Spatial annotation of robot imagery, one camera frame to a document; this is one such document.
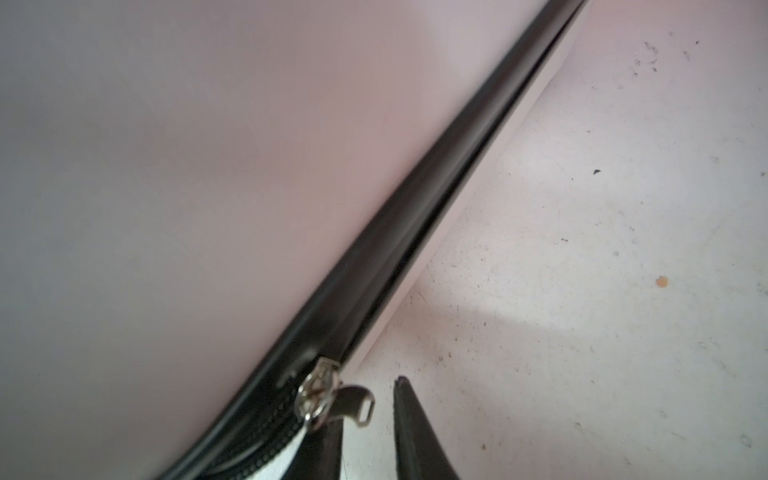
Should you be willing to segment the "black suitcase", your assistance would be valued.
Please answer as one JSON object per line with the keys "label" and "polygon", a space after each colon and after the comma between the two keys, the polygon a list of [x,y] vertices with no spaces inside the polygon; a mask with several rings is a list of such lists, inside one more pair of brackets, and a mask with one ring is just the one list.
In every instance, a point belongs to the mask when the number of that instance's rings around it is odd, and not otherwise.
{"label": "black suitcase", "polygon": [[245,479],[350,376],[585,1],[5,1],[1,475]]}

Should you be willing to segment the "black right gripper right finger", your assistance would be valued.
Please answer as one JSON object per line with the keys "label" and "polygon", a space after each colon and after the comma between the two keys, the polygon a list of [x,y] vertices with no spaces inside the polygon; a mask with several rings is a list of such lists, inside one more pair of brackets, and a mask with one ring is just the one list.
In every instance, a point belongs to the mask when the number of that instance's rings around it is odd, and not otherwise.
{"label": "black right gripper right finger", "polygon": [[394,382],[393,416],[398,479],[459,478],[405,376]]}

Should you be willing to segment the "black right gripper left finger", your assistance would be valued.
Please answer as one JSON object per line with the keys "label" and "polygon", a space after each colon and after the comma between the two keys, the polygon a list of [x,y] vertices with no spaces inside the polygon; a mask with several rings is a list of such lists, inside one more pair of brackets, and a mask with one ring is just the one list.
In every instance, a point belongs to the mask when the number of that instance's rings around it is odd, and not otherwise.
{"label": "black right gripper left finger", "polygon": [[344,423],[330,422],[306,434],[282,480],[339,480]]}

